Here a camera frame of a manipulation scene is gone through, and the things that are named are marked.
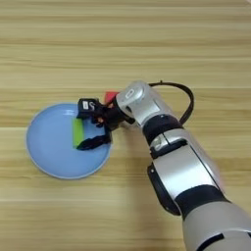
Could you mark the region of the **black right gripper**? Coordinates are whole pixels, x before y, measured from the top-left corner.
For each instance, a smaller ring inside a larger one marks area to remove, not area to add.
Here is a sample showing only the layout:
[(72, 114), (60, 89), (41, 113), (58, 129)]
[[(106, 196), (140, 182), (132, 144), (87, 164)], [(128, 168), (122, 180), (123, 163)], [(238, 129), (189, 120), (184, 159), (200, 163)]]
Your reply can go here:
[[(135, 119), (126, 115), (118, 105), (111, 103), (110, 105), (99, 105), (94, 111), (91, 121), (97, 127), (104, 126), (109, 131), (112, 131), (117, 129), (121, 123), (132, 125), (135, 122)], [(91, 150), (110, 142), (111, 137), (109, 135), (99, 135), (94, 138), (83, 140), (76, 149), (82, 151)]]

